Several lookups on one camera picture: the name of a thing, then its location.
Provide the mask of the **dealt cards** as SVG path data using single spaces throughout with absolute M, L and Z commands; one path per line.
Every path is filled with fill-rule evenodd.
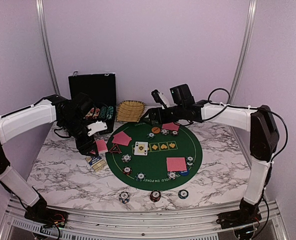
M 174 122 L 162 124 L 162 129 L 169 130 L 169 131 L 178 131 L 180 125 Z
M 166 158 L 168 172 L 181 172 L 187 170 L 187 165 L 184 157 L 168 157 Z
M 122 146 L 128 146 L 131 141 L 132 138 L 128 136 L 124 131 L 121 131 L 113 136 L 112 143 Z

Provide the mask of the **red playing card deck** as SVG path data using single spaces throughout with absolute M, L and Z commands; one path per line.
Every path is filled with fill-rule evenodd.
M 104 139 L 96 140 L 95 142 L 99 154 L 108 152 L 108 148 Z

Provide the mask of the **orange big blind button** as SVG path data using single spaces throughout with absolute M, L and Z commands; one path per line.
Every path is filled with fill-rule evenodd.
M 161 130 L 160 130 L 159 127 L 153 127 L 153 128 L 151 129 L 151 132 L 154 133 L 154 134 L 158 134 L 160 131 L 161 131 Z

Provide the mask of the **triangular all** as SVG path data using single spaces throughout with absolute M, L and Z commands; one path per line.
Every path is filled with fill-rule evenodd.
M 112 148 L 109 150 L 109 152 L 112 153 L 112 154 L 120 154 L 120 153 L 122 153 L 122 151 L 121 151 L 118 144 L 114 144 L 112 146 Z

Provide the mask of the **blue small blind button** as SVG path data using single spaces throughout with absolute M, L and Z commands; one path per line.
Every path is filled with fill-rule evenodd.
M 187 176 L 189 174 L 189 171 L 188 170 L 180 171 L 179 174 L 182 175 L 182 176 Z

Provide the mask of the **blue beige chip stack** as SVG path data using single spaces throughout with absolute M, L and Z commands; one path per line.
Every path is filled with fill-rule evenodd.
M 122 191 L 119 194 L 119 201 L 123 204 L 126 204 L 130 201 L 130 194 L 127 191 Z

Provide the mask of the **red black chip stack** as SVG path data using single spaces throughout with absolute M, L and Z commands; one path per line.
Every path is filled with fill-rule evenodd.
M 160 191 L 158 191 L 158 190 L 151 191 L 150 200 L 152 202 L 158 202 L 160 200 L 160 198 L 161 198 L 161 192 Z

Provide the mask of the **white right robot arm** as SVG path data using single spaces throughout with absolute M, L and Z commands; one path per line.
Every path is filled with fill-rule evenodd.
M 181 104 L 167 108 L 150 108 L 140 120 L 151 125 L 174 123 L 179 120 L 212 122 L 249 132 L 251 173 L 243 197 L 247 205 L 235 214 L 238 223 L 246 224 L 255 215 L 252 206 L 258 204 L 261 199 L 271 162 L 276 155 L 280 134 L 274 118 L 275 114 L 268 105 L 236 106 L 200 100 L 190 106 Z

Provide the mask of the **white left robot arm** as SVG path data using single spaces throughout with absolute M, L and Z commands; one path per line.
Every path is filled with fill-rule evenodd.
M 0 116 L 0 183 L 32 207 L 32 215 L 41 223 L 49 221 L 51 211 L 41 204 L 37 191 L 10 165 L 2 146 L 22 133 L 56 122 L 58 127 L 64 128 L 69 136 L 74 137 L 77 150 L 89 156 L 97 146 L 93 127 L 85 116 L 94 107 L 92 99 L 83 93 L 71 100 L 54 94 L 33 105 Z

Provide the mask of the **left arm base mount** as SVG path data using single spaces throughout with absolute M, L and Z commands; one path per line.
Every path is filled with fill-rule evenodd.
M 46 208 L 41 212 L 32 210 L 26 211 L 24 217 L 28 220 L 44 224 L 47 227 L 56 225 L 57 227 L 63 228 L 66 225 L 68 213 L 61 210 Z

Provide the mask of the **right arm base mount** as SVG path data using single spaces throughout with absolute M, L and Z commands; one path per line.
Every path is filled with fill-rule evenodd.
M 247 210 L 239 209 L 218 214 L 216 223 L 222 229 L 228 229 L 259 222 L 261 219 L 262 216 L 258 210 L 250 214 Z

